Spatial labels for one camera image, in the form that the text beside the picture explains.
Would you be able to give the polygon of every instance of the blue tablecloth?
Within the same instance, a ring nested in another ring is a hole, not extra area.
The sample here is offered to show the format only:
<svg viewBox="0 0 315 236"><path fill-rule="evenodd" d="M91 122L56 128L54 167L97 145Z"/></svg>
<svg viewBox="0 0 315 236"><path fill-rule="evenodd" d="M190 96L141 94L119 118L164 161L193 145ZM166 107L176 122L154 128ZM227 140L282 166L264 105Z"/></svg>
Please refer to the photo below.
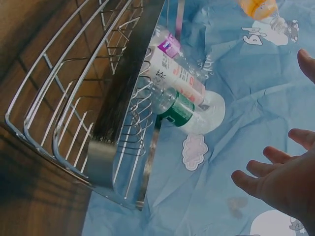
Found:
<svg viewBox="0 0 315 236"><path fill-rule="evenodd" d="M206 89L224 98L224 121L204 136L187 136L164 122L143 211L93 193L83 235L308 236L297 220L238 189L230 175L251 159L266 161L265 146L301 154L288 131L315 130L315 86L296 56L300 48L315 56L314 0L278 1L289 25L282 35L246 17L236 1L186 2L183 48L211 75ZM170 8L173 31L175 0ZM200 151L192 160L196 168L184 164L187 145Z"/></svg>

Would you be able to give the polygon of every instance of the white cloud print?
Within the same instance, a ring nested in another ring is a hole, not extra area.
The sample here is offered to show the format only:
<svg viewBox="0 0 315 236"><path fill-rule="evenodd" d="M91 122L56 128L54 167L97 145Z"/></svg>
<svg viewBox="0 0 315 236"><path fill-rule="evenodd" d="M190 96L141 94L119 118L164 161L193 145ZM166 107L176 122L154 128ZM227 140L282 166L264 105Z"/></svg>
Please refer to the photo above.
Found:
<svg viewBox="0 0 315 236"><path fill-rule="evenodd" d="M208 152L208 146L204 143L203 135L189 134L183 142L183 164L189 171L197 170L204 161L204 154Z"/></svg>

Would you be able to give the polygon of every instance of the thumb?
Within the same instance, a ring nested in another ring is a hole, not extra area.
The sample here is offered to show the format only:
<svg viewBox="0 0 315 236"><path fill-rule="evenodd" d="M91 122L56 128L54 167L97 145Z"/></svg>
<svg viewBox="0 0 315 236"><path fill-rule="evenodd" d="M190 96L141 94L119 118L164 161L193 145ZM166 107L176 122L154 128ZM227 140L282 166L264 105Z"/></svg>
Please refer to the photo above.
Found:
<svg viewBox="0 0 315 236"><path fill-rule="evenodd" d="M304 49L298 52L297 59L303 73L315 83L315 59Z"/></svg>

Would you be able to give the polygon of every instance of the clear plastic bottle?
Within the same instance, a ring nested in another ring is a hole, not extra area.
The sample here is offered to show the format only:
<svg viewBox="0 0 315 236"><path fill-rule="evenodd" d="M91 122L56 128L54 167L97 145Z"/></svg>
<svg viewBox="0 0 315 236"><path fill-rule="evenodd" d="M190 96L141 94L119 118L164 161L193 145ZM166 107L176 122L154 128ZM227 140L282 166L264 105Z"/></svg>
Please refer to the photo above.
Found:
<svg viewBox="0 0 315 236"><path fill-rule="evenodd" d="M213 107L213 112L205 112L172 87L159 88L146 77L139 77L138 83L140 87L146 87L139 92L138 96L147 97L151 93L150 100L154 113L167 119L187 134L209 133L217 128L223 120L222 109ZM212 122L209 114L220 116L220 119L214 118L216 121Z"/></svg>
<svg viewBox="0 0 315 236"><path fill-rule="evenodd" d="M174 59L175 62L194 75L200 82L204 83L209 78L206 71L188 63L182 51L180 42L165 27L160 25L156 26L150 46L162 50L170 58Z"/></svg>
<svg viewBox="0 0 315 236"><path fill-rule="evenodd" d="M173 87L197 106L204 103L205 86L156 47L149 47L141 71L161 89Z"/></svg>
<svg viewBox="0 0 315 236"><path fill-rule="evenodd" d="M276 0L237 0L244 12L254 20L270 24L271 29L284 33L285 19L280 17Z"/></svg>

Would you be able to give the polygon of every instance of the stainless steel dish rack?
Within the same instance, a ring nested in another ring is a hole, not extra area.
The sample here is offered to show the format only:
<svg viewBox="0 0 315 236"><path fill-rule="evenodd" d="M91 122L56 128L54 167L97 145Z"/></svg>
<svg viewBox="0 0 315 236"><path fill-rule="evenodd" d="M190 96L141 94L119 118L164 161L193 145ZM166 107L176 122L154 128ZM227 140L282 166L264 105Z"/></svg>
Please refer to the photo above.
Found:
<svg viewBox="0 0 315 236"><path fill-rule="evenodd" d="M79 183L139 209L160 120L152 113L150 95L139 95L146 86L137 86L137 80L164 2L76 0L76 9L39 53L4 116L7 130ZM91 35L99 37L91 40ZM68 41L66 48L58 47L60 40ZM40 85L33 101L23 104L26 84L34 81ZM21 107L28 109L22 109L23 123L17 123L11 113Z"/></svg>

